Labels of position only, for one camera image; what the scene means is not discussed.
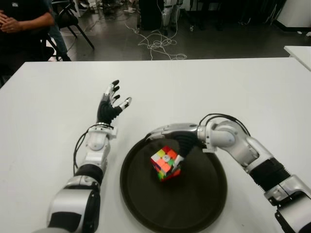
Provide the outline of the robot left hand black silver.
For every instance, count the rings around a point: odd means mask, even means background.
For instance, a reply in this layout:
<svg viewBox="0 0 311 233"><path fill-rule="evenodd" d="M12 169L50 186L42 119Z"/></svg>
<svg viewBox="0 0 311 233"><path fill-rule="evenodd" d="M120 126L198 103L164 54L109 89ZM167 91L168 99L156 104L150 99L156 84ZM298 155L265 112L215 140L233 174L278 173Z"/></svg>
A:
<svg viewBox="0 0 311 233"><path fill-rule="evenodd" d="M114 106L116 100L120 98L120 95L115 95L120 89L119 80L115 80L110 83L105 90L97 111L97 123L102 123L112 128L112 121L120 115L120 113L129 107L132 102L132 98L128 97L119 105Z"/></svg>

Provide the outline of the robot right hand black silver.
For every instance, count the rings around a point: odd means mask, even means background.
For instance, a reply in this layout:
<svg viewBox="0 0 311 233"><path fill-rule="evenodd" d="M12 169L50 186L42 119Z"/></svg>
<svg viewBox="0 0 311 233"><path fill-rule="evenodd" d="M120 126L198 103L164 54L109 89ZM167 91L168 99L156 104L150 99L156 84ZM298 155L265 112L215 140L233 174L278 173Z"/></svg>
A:
<svg viewBox="0 0 311 233"><path fill-rule="evenodd" d="M151 141L156 139L172 139L178 142L179 151L174 161L171 173L179 169L190 153L192 148L198 143L198 125L192 123L176 123L165 125L149 132L144 140Z"/></svg>

